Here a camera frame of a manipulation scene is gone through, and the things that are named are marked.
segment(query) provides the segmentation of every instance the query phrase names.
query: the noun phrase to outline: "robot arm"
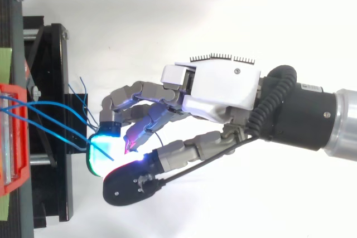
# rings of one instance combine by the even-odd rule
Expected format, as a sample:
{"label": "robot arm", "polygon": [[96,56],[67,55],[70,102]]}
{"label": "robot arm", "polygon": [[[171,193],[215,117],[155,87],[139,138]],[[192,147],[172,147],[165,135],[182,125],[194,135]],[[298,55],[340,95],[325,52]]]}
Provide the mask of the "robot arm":
{"label": "robot arm", "polygon": [[[110,132],[135,123],[124,136],[127,152],[137,150],[170,120],[189,115],[223,124],[223,131],[177,140],[145,154],[141,161],[116,168],[103,186],[104,199],[112,205],[149,198],[169,181],[258,138],[311,150],[323,148],[330,156],[357,161],[354,91],[330,94],[296,83],[296,72],[289,66],[260,78],[254,61],[216,54],[166,66],[161,82],[136,82],[103,100],[101,128]],[[154,104],[131,107],[140,100]],[[202,162],[171,178],[155,178],[197,160]]]}

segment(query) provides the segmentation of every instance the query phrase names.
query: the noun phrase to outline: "white background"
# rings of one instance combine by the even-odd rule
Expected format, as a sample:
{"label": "white background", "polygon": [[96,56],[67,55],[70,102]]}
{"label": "white background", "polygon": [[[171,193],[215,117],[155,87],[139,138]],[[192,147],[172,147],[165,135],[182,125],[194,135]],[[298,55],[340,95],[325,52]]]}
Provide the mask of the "white background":
{"label": "white background", "polygon": [[[112,90],[159,82],[166,64],[210,52],[255,58],[262,75],[288,64],[299,82],[357,90],[356,0],[26,0],[23,12],[69,29],[70,82],[83,92],[83,77],[97,117]],[[214,129],[186,119],[160,135],[168,143]],[[158,147],[156,137],[146,146]],[[35,236],[357,237],[356,175],[357,163],[322,150],[258,141],[146,201],[113,207],[74,156],[74,216],[49,219]]]}

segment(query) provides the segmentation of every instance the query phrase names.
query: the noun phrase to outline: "black metal stand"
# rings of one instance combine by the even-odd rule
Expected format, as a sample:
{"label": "black metal stand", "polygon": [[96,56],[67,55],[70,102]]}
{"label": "black metal stand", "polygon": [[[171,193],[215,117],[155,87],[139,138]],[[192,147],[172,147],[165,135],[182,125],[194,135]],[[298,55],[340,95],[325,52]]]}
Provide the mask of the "black metal stand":
{"label": "black metal stand", "polygon": [[[27,84],[36,85],[41,92],[40,100],[65,104],[83,115],[81,102],[68,93],[66,29],[61,24],[44,26],[43,17],[24,17],[23,23],[25,33],[38,30],[35,38],[25,38],[25,56],[33,79]],[[28,98],[33,98],[33,89],[27,88]],[[37,108],[86,136],[86,126],[68,110],[51,105]],[[58,125],[41,120],[31,111],[28,114],[31,120],[39,120],[44,127],[80,147],[86,146]],[[50,164],[31,166],[35,228],[46,227],[46,216],[58,215],[60,221],[69,221],[73,215],[71,154],[75,151],[38,128],[30,126],[29,131],[31,155],[47,154],[50,160]]]}

